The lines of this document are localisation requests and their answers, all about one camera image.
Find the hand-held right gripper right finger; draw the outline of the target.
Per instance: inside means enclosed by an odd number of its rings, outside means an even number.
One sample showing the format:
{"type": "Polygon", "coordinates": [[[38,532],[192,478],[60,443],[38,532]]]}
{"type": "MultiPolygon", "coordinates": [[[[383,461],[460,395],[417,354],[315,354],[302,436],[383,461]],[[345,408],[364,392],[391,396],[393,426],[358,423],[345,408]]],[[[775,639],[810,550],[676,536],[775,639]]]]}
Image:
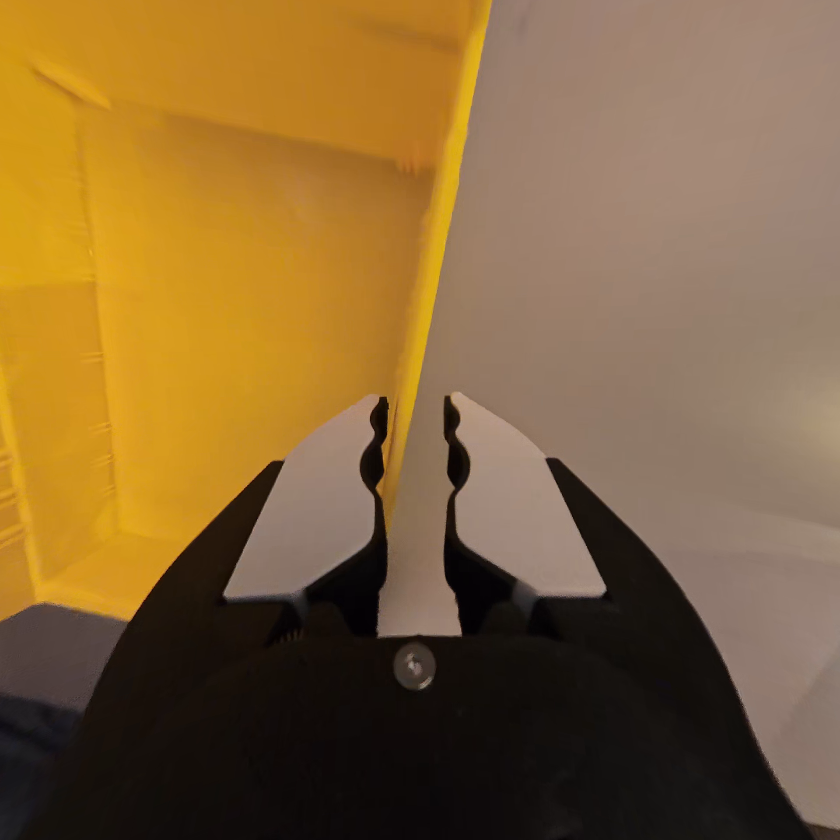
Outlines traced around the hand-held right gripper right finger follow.
{"type": "Polygon", "coordinates": [[[597,599],[606,585],[550,470],[524,433],[462,392],[455,444],[465,479],[453,479],[455,536],[467,550],[512,577],[514,599],[597,599]]]}

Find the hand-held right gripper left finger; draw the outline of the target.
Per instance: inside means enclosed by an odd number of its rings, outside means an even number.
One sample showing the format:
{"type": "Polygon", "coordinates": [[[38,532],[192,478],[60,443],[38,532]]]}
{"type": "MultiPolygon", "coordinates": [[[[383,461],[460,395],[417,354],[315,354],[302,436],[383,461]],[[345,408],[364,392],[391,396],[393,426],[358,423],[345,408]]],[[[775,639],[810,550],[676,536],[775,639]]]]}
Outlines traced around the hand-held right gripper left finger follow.
{"type": "Polygon", "coordinates": [[[382,530],[389,403],[368,395],[283,460],[224,589],[226,601],[308,601],[313,586],[382,530]]]}

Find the yellow plastic bin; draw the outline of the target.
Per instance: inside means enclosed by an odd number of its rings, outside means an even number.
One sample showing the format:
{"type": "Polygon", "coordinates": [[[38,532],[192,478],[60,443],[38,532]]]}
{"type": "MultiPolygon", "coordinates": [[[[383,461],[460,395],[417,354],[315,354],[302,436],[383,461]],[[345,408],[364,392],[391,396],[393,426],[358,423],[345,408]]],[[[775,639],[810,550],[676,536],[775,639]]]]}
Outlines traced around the yellow plastic bin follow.
{"type": "Polygon", "coordinates": [[[490,2],[2,2],[2,619],[131,618],[401,387],[490,2]]]}

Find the person's dark clothing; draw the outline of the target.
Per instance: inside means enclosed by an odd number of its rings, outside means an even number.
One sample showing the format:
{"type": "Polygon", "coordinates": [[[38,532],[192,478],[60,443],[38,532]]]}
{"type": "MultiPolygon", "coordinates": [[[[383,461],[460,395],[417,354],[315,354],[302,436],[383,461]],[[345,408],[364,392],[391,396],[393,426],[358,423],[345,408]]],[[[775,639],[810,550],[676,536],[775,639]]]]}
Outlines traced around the person's dark clothing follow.
{"type": "Polygon", "coordinates": [[[80,719],[76,709],[1,695],[2,839],[20,838],[80,719]]]}

